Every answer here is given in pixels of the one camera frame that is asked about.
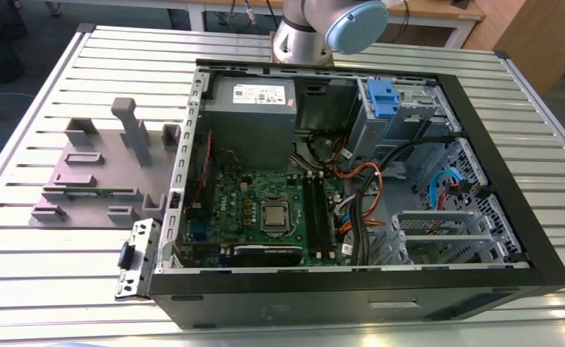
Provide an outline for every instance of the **white sticker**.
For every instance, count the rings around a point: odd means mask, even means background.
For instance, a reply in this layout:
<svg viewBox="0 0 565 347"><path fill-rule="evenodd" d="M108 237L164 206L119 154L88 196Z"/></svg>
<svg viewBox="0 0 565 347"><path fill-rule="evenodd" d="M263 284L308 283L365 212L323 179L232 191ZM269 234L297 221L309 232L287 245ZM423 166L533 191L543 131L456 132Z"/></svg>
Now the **white sticker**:
<svg viewBox="0 0 565 347"><path fill-rule="evenodd" d="M340 252L345 255L352 255L353 254L353 246L351 246L349 244L343 244L343 249L340 250Z"/></svg>
<svg viewBox="0 0 565 347"><path fill-rule="evenodd" d="M284 105L283 85L236 85L233 87L233 103L260 103Z"/></svg>
<svg viewBox="0 0 565 347"><path fill-rule="evenodd" d="M95 192L66 192L70 197L99 197Z"/></svg>
<svg viewBox="0 0 565 347"><path fill-rule="evenodd" d="M343 148L343 150L340 150L340 154L347 158L351 159L351 155L353 154L352 152L349 152L349 150L347 148Z"/></svg>

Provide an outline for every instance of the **metal bracket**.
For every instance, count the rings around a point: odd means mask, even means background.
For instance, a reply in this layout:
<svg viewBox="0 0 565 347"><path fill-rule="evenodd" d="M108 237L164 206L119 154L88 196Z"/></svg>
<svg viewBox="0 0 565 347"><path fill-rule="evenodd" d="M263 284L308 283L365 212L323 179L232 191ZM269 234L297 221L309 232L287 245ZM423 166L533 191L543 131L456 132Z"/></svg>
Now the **metal bracket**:
<svg viewBox="0 0 565 347"><path fill-rule="evenodd" d="M149 277L155 268L159 237L160 223L153 218L135 222L118 261L120 278L116 301L149 300Z"/></svg>

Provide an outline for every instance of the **wooden table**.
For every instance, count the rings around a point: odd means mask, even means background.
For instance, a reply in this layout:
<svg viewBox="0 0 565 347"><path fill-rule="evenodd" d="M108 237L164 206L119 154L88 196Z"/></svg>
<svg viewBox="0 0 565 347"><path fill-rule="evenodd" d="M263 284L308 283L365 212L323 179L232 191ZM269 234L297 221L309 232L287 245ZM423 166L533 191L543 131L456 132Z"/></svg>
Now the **wooden table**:
<svg viewBox="0 0 565 347"><path fill-rule="evenodd" d="M60 0L80 4L104 4L132 7L155 7L164 9L185 9L189 14L192 31L205 31L204 13L207 11L228 12L232 0ZM445 48L461 48L472 32L473 26L485 15L477 4L472 1L468 9L452 6L451 0L408 0L409 25L428 27L451 27ZM273 13L283 15L284 0L271 0ZM269 14L271 10L265 0L251 0L256 14ZM244 12L244 1L236 0L236 11ZM389 10L389 22L403 24L405 18L405 5L401 4Z"/></svg>

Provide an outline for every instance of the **floor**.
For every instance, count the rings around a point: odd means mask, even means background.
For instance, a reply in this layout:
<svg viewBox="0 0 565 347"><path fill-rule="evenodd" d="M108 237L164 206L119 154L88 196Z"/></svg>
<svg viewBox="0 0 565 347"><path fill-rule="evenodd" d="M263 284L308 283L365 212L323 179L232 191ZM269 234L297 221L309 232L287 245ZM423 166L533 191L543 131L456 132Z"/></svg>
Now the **floor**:
<svg viewBox="0 0 565 347"><path fill-rule="evenodd" d="M26 66L26 73L15 82L0 85L0 93L36 95L75 34L79 23L91 22L99 25L171 29L171 22L173 21L177 29L191 29L187 13L183 11L173 12L171 21L169 13L164 9L63 3L62 16L52 17L43 2L24 1L20 14L27 24L28 35L15 41L14 46ZM257 26L255 27L248 25L248 17L244 14L237 14L232 18L233 26L229 27L211 13L208 14L207 24L209 31L220 32L239 30L241 33L265 35L273 30L272 19L268 16L257 17ZM545 95L544 99L565 126L565 78ZM0 96L0 150L19 123L20 117L27 111L31 100L24 95Z"/></svg>

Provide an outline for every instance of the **aluminum table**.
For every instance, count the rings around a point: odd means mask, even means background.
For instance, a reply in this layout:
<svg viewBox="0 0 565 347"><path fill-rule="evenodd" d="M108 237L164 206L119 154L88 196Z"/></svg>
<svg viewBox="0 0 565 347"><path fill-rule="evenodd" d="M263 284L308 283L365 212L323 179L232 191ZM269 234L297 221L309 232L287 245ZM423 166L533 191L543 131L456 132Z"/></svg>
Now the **aluminum table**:
<svg viewBox="0 0 565 347"><path fill-rule="evenodd" d="M180 331L152 302L116 303L125 230L28 226L71 117L120 129L116 97L148 129L183 123L195 59L269 61L269 38L98 27L76 33L0 154L0 343L155 338L183 346L565 346L565 290L515 301L464 322ZM508 59L485 51L375 45L336 56L347 67L456 74L565 262L565 131Z"/></svg>

